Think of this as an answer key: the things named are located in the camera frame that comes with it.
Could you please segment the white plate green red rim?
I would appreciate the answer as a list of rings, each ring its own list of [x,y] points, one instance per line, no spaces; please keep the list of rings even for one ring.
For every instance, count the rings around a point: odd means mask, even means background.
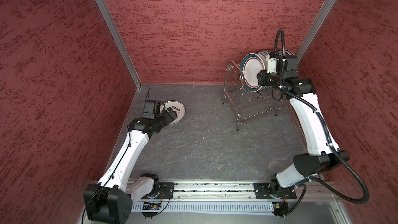
[[[243,73],[243,84],[245,89],[250,92],[257,92],[264,88],[259,85],[257,75],[265,69],[264,63],[256,53],[247,54],[240,63]]]

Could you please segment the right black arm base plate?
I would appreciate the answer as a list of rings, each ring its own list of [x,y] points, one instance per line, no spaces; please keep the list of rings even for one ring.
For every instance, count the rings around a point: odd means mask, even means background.
[[[256,199],[262,200],[291,200],[296,199],[293,187],[283,188],[276,181],[270,183],[254,183]]]

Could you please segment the chrome wire dish rack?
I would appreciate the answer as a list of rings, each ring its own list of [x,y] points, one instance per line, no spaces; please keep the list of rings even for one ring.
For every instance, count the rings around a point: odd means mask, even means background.
[[[236,119],[236,130],[251,121],[275,115],[278,116],[283,102],[277,100],[278,93],[266,87],[250,91],[245,87],[245,76],[235,61],[229,61],[223,85],[221,103],[228,104]]]

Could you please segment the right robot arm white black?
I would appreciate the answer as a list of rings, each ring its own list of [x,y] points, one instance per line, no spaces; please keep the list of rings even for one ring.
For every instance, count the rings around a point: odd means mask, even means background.
[[[336,167],[352,170],[347,163],[350,155],[342,151],[332,137],[320,110],[315,86],[309,78],[289,78],[286,71],[280,74],[267,70],[259,72],[256,78],[259,85],[270,86],[282,93],[293,109],[307,146],[307,153],[294,156],[293,164],[272,178],[268,192],[273,197],[283,198],[294,186]]]

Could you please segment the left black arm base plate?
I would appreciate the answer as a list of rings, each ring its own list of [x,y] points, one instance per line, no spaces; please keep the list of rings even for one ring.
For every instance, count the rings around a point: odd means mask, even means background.
[[[153,194],[146,196],[147,199],[173,199],[175,183],[160,182],[159,189]]]

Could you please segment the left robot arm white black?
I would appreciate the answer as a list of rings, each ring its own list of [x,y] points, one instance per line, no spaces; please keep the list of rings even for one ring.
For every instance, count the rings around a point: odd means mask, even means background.
[[[127,126],[126,139],[107,172],[96,184],[84,192],[85,211],[82,219],[105,224],[124,224],[134,204],[146,195],[158,192],[159,177],[154,174],[140,176],[127,187],[130,175],[151,136],[159,133],[178,118],[170,107],[160,111],[143,112]]]

